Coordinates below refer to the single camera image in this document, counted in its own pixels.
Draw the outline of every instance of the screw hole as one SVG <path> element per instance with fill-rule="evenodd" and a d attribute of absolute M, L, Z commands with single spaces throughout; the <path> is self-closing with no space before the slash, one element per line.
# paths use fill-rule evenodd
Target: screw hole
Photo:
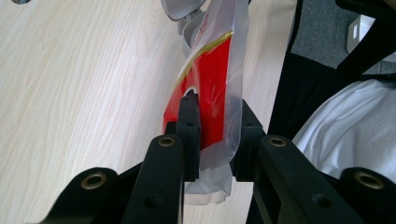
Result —
<path fill-rule="evenodd" d="M 97 189 L 106 183 L 107 177 L 102 172 L 88 175 L 81 181 L 84 189 Z"/>
<path fill-rule="evenodd" d="M 171 137 L 163 137 L 158 141 L 158 145 L 162 146 L 162 147 L 170 147 L 172 145 L 174 145 L 176 142 L 176 140 L 174 138 Z"/>
<path fill-rule="evenodd" d="M 355 173 L 355 179 L 361 183 L 363 186 L 370 189 L 382 189 L 384 188 L 384 183 L 377 177 L 367 174 L 365 172 L 359 171 Z"/>
<path fill-rule="evenodd" d="M 286 142 L 283 139 L 273 137 L 270 138 L 270 144 L 275 147 L 284 147 L 286 145 Z"/>
<path fill-rule="evenodd" d="M 11 1 L 18 5 L 23 5 L 23 4 L 30 2 L 30 0 L 11 0 Z"/>
<path fill-rule="evenodd" d="M 322 208 L 331 208 L 332 201 L 330 201 L 326 196 L 323 194 L 315 194 L 312 196 L 312 201 L 319 207 Z"/>

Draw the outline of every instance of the black fabric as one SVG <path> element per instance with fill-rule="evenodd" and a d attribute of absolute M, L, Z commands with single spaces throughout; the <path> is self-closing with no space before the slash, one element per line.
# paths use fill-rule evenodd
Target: black fabric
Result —
<path fill-rule="evenodd" d="M 292 139 L 321 104 L 357 80 L 323 64 L 287 53 L 268 133 Z"/>

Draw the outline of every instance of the red label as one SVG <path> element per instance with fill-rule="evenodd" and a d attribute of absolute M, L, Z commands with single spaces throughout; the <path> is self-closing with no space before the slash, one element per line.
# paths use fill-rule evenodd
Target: red label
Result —
<path fill-rule="evenodd" d="M 226 78 L 231 38 L 221 44 L 198 53 L 187 75 L 176 86 L 165 109 L 163 127 L 168 121 L 177 121 L 180 99 L 186 91 L 194 88 L 198 91 L 201 113 L 201 149 L 209 147 L 223 139 L 224 103 Z"/>

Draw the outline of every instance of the white object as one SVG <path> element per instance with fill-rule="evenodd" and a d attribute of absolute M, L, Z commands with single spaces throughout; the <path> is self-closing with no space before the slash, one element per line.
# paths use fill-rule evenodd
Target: white object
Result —
<path fill-rule="evenodd" d="M 347 42 L 346 42 L 346 51 L 348 53 L 352 52 L 352 50 L 356 48 L 356 46 L 358 46 L 358 44 L 361 42 L 361 40 L 370 30 L 374 21 L 375 21 L 374 18 L 360 15 L 356 20 L 354 20 L 349 25 L 348 33 L 347 33 Z M 390 54 L 382 61 L 396 63 L 396 52 Z"/>
<path fill-rule="evenodd" d="M 352 83 L 321 105 L 293 142 L 328 175 L 363 167 L 396 182 L 395 101 L 395 83 Z"/>

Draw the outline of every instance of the wooden table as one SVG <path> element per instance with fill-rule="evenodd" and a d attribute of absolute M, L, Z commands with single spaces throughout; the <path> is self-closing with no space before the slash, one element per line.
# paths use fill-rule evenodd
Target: wooden table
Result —
<path fill-rule="evenodd" d="M 244 98 L 265 129 L 295 0 L 253 0 Z M 42 220 L 78 173 L 141 162 L 185 57 L 160 0 L 0 0 L 0 223 Z M 244 223 L 251 184 L 185 223 Z"/>

